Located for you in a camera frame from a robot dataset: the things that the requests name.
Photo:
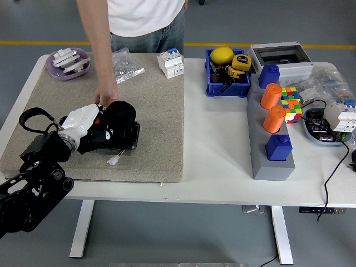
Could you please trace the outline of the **person's right hand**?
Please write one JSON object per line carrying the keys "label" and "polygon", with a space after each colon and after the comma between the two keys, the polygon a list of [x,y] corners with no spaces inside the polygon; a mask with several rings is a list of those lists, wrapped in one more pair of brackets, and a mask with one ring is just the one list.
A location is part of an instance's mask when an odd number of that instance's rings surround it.
{"label": "person's right hand", "polygon": [[105,107],[109,107],[110,104],[118,100],[118,86],[115,80],[99,81],[93,103],[99,104]]}

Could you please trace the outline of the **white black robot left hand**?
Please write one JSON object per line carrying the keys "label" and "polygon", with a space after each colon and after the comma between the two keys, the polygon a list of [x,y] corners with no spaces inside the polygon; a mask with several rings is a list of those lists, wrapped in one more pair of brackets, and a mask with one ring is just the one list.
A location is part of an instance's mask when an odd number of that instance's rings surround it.
{"label": "white black robot left hand", "polygon": [[97,115],[105,110],[104,106],[92,103],[71,111],[62,124],[63,130],[58,135],[60,137],[69,137],[79,142],[82,137],[87,135]]}

